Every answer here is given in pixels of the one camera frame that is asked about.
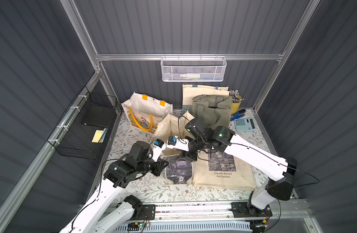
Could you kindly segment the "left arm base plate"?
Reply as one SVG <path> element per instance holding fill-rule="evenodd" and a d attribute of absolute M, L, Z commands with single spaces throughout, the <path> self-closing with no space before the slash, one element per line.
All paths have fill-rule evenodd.
<path fill-rule="evenodd" d="M 144 204 L 141 209 L 141 213 L 136 215 L 134 221 L 142 222 L 144 220 L 154 220 L 156 214 L 156 205 Z"/>

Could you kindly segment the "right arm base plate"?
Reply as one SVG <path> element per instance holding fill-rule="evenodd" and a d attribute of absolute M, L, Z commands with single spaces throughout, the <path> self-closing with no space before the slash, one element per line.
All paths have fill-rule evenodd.
<path fill-rule="evenodd" d="M 249 202 L 233 202 L 231 203 L 231 212 L 235 218 L 238 217 L 265 217 L 273 216 L 271 209 L 267 206 L 264 209 L 258 209 Z"/>

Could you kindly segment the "cream canvas bag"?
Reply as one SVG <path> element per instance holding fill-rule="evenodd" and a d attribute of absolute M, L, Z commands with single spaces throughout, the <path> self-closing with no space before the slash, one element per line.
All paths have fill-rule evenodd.
<path fill-rule="evenodd" d="M 189 141 L 192 138 L 185 129 L 187 123 L 194 117 L 185 112 L 183 116 L 167 115 L 159 124 L 152 136 L 152 141 L 162 140 L 166 148 L 161 153 L 161 158 L 167 160 L 169 165 L 165 168 L 165 177 L 171 184 L 191 184 L 193 182 L 193 165 L 191 162 L 178 160 L 182 152 L 188 151 Z"/>

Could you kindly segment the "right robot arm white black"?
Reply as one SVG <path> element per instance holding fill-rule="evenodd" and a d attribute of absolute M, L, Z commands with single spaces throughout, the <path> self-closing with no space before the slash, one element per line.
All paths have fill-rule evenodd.
<path fill-rule="evenodd" d="M 231 129 L 218 126 L 213 130 L 201 119 L 190 120 L 185 130 L 193 136 L 192 139 L 180 139 L 178 136 L 168 139 L 169 148 L 181 151 L 178 157 L 180 160 L 195 162 L 198 153 L 208 149 L 243 160 L 268 176 L 268 180 L 252 192 L 248 209 L 263 210 L 274 200 L 290 200 L 297 171 L 296 159 L 270 154 L 247 142 Z"/>

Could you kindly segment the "cream canvas bag painting print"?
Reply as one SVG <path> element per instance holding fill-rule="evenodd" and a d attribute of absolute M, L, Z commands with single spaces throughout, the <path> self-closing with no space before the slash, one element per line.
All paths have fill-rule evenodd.
<path fill-rule="evenodd" d="M 198 160 L 192 163 L 194 186 L 245 191 L 256 189 L 251 166 L 243 160 L 218 151 L 201 151 L 198 156 Z"/>

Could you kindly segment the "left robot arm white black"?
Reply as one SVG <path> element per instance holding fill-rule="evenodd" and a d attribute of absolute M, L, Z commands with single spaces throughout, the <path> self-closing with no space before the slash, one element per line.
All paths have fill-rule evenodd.
<path fill-rule="evenodd" d="M 143 141 L 134 143 L 128 154 L 112 161 L 90 199 L 61 232 L 111 233 L 130 219 L 146 217 L 142 210 L 143 203 L 133 195 L 126 197 L 107 216 L 103 214 L 128 184 L 138 179 L 138 174 L 160 176 L 169 164 L 160 158 L 165 149 L 166 143 L 160 139 L 152 144 Z"/>

